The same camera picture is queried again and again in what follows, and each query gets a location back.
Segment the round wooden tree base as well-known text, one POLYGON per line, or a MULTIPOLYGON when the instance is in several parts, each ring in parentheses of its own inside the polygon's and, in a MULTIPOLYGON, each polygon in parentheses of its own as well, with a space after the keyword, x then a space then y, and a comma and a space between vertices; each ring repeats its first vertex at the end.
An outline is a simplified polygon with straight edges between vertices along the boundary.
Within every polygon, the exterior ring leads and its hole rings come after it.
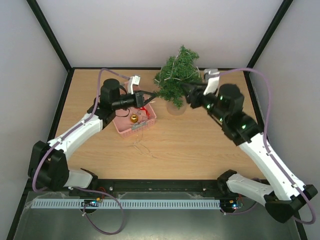
POLYGON ((184 103, 181 107, 177 107, 173 102, 166 103, 167 112, 173 116, 180 116, 186 111, 187 105, 184 103))

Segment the pink perforated plastic basket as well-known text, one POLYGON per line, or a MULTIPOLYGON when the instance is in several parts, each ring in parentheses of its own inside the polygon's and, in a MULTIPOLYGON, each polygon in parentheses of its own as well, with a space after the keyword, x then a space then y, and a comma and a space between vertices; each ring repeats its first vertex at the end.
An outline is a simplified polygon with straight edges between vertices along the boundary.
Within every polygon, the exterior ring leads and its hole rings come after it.
POLYGON ((120 109, 115 112, 113 124, 121 137, 127 138, 139 131, 147 129, 156 123, 156 113, 151 104, 135 108, 120 109))

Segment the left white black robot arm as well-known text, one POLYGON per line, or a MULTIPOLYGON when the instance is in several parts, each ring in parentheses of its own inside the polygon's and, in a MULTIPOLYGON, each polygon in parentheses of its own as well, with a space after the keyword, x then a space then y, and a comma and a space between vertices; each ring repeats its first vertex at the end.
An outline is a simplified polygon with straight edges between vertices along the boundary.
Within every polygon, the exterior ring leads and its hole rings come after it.
POLYGON ((96 175, 89 170, 71 170, 68 160, 90 137, 102 131, 116 117, 117 110, 141 108, 156 97, 153 92, 125 90, 114 78, 98 86, 97 97, 86 114, 65 133, 48 142, 34 144, 28 168, 32 189, 58 191, 62 188, 88 188, 96 175))

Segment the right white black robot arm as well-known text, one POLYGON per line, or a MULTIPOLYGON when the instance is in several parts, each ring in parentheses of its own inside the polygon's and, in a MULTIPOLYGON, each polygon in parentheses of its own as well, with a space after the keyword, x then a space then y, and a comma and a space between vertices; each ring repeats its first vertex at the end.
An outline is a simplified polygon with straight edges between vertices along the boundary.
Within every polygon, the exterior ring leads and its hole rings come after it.
POLYGON ((224 135, 246 153, 268 181, 267 184, 227 170, 217 178, 218 191, 240 194, 264 206, 279 223, 290 220, 318 193, 312 184, 296 177, 275 153, 257 122, 243 111, 244 95, 235 84, 210 90, 205 84, 183 83, 191 108, 203 107, 221 126, 224 135))

